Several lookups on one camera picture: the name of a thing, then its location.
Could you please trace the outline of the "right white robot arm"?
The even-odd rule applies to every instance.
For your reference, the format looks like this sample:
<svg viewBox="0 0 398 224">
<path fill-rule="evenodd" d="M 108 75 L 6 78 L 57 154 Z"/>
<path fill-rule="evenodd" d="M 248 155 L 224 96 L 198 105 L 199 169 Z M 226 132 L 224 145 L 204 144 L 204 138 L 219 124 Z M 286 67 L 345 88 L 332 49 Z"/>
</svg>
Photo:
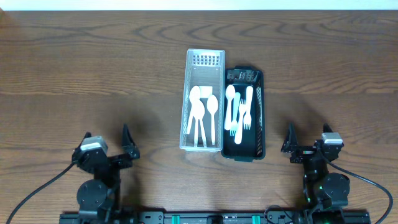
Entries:
<svg viewBox="0 0 398 224">
<path fill-rule="evenodd" d="M 308 214 L 347 206 L 349 178 L 331 173 L 327 168 L 329 162 L 338 158 L 343 146 L 341 136 L 332 131 L 328 124 L 323 125 L 321 138 L 315 140 L 312 146 L 300 145 L 294 125 L 289 124 L 281 151 L 290 154 L 291 163 L 303 165 L 303 193 L 308 202 Z"/>
</svg>

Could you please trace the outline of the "pale green plastic fork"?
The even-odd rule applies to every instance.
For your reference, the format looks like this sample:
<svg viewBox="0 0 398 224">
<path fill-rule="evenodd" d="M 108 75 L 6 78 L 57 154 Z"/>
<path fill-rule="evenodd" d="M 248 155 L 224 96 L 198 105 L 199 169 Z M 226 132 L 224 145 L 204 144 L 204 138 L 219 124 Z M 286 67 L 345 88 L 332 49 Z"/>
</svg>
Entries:
<svg viewBox="0 0 398 224">
<path fill-rule="evenodd" d="M 239 108 L 240 99 L 241 99 L 241 94 L 239 92 L 236 92 L 233 99 L 233 119 L 231 123 L 230 136 L 235 136 L 238 128 L 237 117 L 238 117 L 238 108 Z"/>
</svg>

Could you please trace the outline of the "white plastic fork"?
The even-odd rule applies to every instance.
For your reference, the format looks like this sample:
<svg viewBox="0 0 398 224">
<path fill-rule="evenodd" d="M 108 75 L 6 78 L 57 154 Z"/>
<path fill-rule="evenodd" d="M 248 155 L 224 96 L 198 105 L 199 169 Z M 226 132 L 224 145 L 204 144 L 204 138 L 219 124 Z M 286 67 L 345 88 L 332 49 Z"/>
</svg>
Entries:
<svg viewBox="0 0 398 224">
<path fill-rule="evenodd" d="M 248 86 L 246 88 L 246 113 L 243 118 L 243 123 L 244 123 L 244 129 L 245 130 L 250 130 L 251 128 L 251 103 L 252 103 L 252 96 L 253 96 L 253 87 Z"/>
<path fill-rule="evenodd" d="M 234 137 L 235 144 L 241 144 L 242 142 L 242 135 L 243 135 L 243 119 L 244 114 L 246 113 L 246 100 L 242 99 L 239 104 L 238 112 L 239 112 L 239 119 L 238 119 L 238 128 Z"/>
</svg>

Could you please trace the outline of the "black plastic basket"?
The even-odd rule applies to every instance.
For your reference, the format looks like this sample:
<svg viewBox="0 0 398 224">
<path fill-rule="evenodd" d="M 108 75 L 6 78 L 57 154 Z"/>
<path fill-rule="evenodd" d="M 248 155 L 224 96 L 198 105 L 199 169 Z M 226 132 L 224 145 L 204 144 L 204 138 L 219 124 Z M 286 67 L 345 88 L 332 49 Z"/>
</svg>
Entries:
<svg viewBox="0 0 398 224">
<path fill-rule="evenodd" d="M 234 142 L 230 130 L 223 130 L 223 149 L 221 154 L 228 159 L 251 162 L 261 160 L 266 155 L 264 75 L 261 70 L 250 66 L 228 68 L 224 75 L 224 87 L 234 86 L 240 98 L 246 99 L 246 89 L 253 88 L 251 98 L 251 125 L 243 129 L 240 144 Z"/>
</svg>

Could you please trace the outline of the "white plastic spoon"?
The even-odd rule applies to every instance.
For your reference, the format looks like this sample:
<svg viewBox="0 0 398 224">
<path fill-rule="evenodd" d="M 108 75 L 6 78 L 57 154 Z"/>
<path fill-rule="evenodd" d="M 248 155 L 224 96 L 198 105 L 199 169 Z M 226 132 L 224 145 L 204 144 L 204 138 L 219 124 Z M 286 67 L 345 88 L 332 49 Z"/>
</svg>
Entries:
<svg viewBox="0 0 398 224">
<path fill-rule="evenodd" d="M 218 111 L 218 100 L 215 95 L 210 95 L 207 100 L 207 110 L 211 114 L 211 142 L 215 145 L 216 131 L 215 131 L 215 113 Z"/>
<path fill-rule="evenodd" d="M 231 129 L 231 114 L 232 114 L 232 100 L 235 96 L 235 88 L 233 85 L 228 85 L 225 91 L 226 99 L 227 99 L 227 107 L 226 107 L 226 116 L 224 120 L 224 128 L 225 130 Z"/>
</svg>

